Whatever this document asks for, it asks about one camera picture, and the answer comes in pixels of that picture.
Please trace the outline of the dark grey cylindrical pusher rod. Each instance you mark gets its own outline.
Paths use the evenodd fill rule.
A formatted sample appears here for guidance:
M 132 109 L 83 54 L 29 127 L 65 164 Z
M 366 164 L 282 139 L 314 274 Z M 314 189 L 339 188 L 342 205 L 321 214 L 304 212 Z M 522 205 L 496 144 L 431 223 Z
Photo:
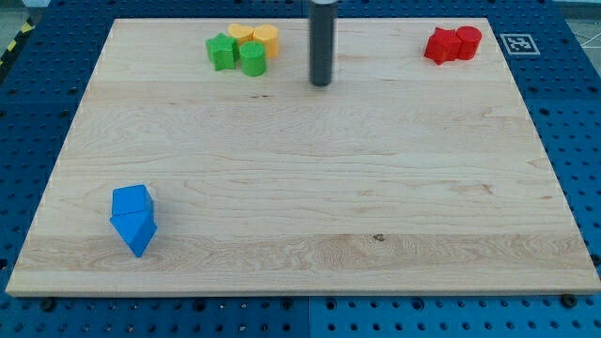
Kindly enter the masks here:
M 328 86 L 332 79 L 336 0 L 309 1 L 309 78 L 314 86 Z

